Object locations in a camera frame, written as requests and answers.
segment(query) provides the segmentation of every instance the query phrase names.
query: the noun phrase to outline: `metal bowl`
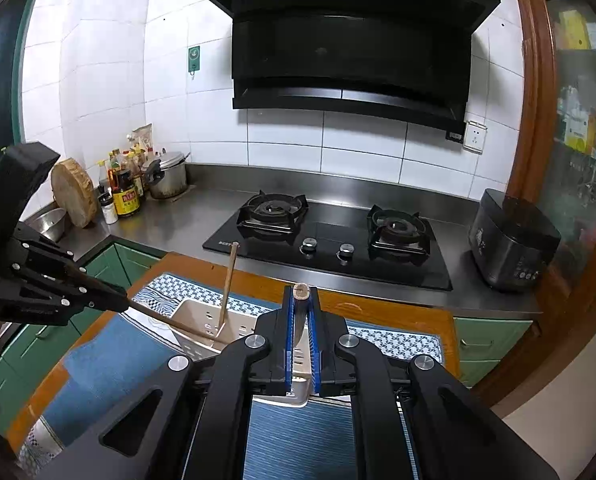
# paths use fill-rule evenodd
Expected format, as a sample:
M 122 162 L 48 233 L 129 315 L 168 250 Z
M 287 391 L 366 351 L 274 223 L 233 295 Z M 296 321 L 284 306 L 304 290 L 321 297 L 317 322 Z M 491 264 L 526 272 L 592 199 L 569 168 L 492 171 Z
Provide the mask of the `metal bowl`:
M 30 226 L 49 240 L 57 242 L 64 234 L 67 222 L 67 212 L 62 208 L 52 209 L 30 222 Z

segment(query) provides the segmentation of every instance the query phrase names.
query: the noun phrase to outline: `stove knob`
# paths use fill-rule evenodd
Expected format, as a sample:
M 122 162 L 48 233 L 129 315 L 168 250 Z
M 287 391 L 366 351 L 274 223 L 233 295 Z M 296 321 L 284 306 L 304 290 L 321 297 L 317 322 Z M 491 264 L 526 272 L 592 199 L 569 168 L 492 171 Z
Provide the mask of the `stove knob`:
M 341 258 L 346 258 L 346 259 L 350 259 L 353 256 L 353 251 L 354 251 L 354 247 L 351 244 L 342 244 L 340 246 L 340 250 L 338 252 L 338 255 Z
M 300 249 L 302 249 L 302 251 L 304 251 L 305 253 L 313 253 L 316 251 L 317 247 L 318 241 L 315 238 L 305 238 L 302 241 Z

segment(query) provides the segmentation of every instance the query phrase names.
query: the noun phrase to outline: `wooden stick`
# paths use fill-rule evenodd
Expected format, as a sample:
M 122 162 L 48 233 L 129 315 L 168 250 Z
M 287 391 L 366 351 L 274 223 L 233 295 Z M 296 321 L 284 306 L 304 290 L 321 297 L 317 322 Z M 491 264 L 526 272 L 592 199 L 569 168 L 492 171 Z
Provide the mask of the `wooden stick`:
M 236 256 L 238 254 L 238 242 L 232 242 L 231 253 L 229 254 L 229 267 L 227 267 L 227 277 L 224 280 L 224 291 L 222 292 L 222 303 L 220 304 L 220 317 L 218 319 L 218 326 L 222 328 L 224 317 L 227 314 L 227 302 L 229 301 L 229 290 L 231 288 L 231 277 L 233 275 L 233 267 L 236 265 Z
M 129 300 L 129 301 L 130 301 L 132 308 L 136 309 L 138 312 L 142 312 L 145 316 L 153 317 L 153 319 L 156 319 L 161 323 L 166 323 L 169 326 L 177 328 L 178 330 L 183 330 L 184 332 L 188 332 L 190 334 L 196 335 L 198 337 L 202 337 L 204 339 L 211 339 L 212 341 L 218 340 L 216 338 L 216 336 L 213 336 L 211 334 L 207 334 L 204 332 L 200 332 L 200 330 L 198 330 L 198 329 L 191 328 L 190 326 L 187 326 L 184 323 L 176 321 L 175 319 L 170 319 L 169 317 L 163 316 L 162 314 L 159 314 L 158 312 L 154 312 L 148 306 L 144 306 L 140 303 L 137 303 L 136 301 L 132 301 L 132 300 Z

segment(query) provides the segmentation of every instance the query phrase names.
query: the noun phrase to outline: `black range hood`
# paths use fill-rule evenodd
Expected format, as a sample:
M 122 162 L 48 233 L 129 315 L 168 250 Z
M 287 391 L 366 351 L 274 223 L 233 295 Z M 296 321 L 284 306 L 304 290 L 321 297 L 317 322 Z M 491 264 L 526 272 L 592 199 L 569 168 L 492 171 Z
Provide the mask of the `black range hood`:
M 210 0 L 233 18 L 234 108 L 463 134 L 471 35 L 500 0 Z

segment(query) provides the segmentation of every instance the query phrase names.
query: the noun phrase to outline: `blue gripper pad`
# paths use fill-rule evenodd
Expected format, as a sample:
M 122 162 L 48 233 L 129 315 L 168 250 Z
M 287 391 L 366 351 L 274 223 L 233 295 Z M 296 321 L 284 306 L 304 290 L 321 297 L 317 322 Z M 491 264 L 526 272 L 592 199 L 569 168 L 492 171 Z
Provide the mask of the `blue gripper pad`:
M 309 351 L 311 352 L 311 381 L 313 382 L 313 392 L 320 393 L 320 349 L 318 348 L 318 335 L 316 334 L 316 318 L 313 313 L 313 306 L 309 303 L 309 313 L 307 314 L 309 326 Z
M 289 301 L 289 314 L 287 315 L 287 341 L 284 343 L 284 386 L 287 392 L 291 391 L 291 378 L 293 377 L 293 313 L 295 305 L 293 303 L 293 291 Z

